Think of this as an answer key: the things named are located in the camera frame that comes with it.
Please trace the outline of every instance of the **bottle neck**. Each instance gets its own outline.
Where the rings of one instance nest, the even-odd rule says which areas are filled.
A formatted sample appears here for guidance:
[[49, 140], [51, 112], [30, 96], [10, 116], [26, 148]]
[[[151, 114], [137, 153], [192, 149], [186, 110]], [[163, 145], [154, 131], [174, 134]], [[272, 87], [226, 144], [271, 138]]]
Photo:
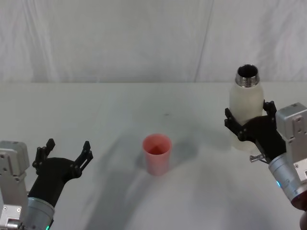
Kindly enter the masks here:
[[243, 88], [250, 88], [260, 82], [258, 69], [254, 65], [240, 66], [236, 73], [236, 84]]

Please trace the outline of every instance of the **white thermos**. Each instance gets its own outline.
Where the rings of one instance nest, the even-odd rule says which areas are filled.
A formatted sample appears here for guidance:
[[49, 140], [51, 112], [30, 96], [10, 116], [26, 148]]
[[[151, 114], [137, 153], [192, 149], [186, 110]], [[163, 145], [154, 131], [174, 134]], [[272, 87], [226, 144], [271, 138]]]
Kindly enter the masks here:
[[[257, 67], [254, 65], [240, 66], [229, 95], [229, 109], [232, 115], [239, 124], [244, 125], [250, 119], [262, 115], [263, 101], [263, 89]], [[232, 145], [238, 150], [253, 151], [256, 149], [254, 143], [241, 142], [233, 133], [231, 133], [231, 139]]]

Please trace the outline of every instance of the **plastic cup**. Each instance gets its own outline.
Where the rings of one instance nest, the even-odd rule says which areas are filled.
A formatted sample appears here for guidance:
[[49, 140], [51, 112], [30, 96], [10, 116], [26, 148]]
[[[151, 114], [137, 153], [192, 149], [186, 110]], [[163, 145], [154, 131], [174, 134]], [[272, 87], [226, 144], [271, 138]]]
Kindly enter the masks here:
[[169, 156], [172, 142], [163, 134], [151, 134], [143, 141], [147, 172], [154, 176], [161, 176], [169, 169]]

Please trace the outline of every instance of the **white table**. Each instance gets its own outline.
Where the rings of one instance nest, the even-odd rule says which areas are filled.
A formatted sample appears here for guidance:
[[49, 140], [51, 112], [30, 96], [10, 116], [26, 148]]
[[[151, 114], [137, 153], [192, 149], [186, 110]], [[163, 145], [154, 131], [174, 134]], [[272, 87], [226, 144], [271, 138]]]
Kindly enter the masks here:
[[[54, 138], [50, 157], [93, 161], [66, 184], [54, 230], [296, 230], [301, 211], [267, 165], [231, 148], [224, 127], [228, 83], [2, 84], [0, 139], [23, 141], [29, 158]], [[307, 83], [264, 83], [277, 108], [307, 104]], [[152, 177], [142, 139], [173, 141], [173, 169]], [[36, 179], [27, 171], [28, 189]]]

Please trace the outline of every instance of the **white backdrop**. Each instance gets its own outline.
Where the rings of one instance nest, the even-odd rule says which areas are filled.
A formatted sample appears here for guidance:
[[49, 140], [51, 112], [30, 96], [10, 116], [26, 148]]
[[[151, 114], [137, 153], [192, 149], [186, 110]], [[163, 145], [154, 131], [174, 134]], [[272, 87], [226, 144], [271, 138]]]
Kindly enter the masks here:
[[0, 81], [304, 81], [306, 25], [302, 0], [1, 0]]

